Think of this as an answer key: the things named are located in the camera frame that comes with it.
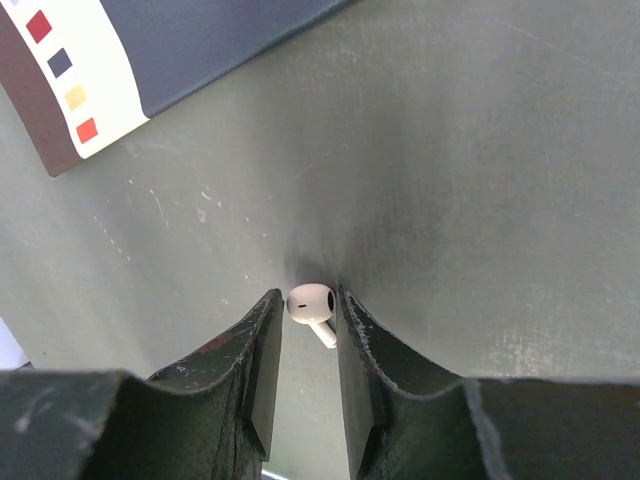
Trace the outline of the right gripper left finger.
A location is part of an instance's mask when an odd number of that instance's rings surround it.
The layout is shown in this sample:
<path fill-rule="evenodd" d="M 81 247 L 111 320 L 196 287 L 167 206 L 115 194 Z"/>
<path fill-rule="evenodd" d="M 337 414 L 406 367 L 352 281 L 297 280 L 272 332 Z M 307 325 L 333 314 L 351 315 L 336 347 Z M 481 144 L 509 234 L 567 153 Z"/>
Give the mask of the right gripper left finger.
<path fill-rule="evenodd" d="M 1 375 L 5 479 L 257 479 L 271 453 L 283 298 L 147 379 L 126 370 Z"/>

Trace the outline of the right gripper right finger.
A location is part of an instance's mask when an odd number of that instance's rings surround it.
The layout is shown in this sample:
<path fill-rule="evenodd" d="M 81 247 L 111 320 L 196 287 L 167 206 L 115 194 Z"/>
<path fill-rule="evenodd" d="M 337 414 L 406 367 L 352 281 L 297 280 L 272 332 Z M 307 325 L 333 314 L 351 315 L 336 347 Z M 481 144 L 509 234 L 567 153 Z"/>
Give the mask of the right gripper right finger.
<path fill-rule="evenodd" d="M 463 377 L 337 293 L 354 479 L 635 479 L 639 381 Z"/>

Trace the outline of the white earbud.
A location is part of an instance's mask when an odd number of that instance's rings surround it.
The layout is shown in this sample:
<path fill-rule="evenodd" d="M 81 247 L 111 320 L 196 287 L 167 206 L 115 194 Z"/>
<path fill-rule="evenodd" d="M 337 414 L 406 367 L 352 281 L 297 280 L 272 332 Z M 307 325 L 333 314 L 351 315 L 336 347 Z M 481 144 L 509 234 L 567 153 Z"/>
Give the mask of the white earbud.
<path fill-rule="evenodd" d="M 334 316 L 336 298 L 333 290 L 320 283 L 295 287 L 286 299 L 289 316 L 298 324 L 308 326 L 328 349 L 337 346 L 337 337 L 329 325 Z"/>

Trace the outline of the patchwork placemat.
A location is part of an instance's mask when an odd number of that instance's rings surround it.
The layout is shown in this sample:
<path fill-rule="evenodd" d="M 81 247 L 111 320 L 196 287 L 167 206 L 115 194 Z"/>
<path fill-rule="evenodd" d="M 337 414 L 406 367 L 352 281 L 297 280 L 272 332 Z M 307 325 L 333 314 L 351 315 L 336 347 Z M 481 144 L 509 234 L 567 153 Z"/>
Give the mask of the patchwork placemat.
<path fill-rule="evenodd" d="M 54 177 L 340 8 L 338 1 L 5 1 L 1 84 Z"/>

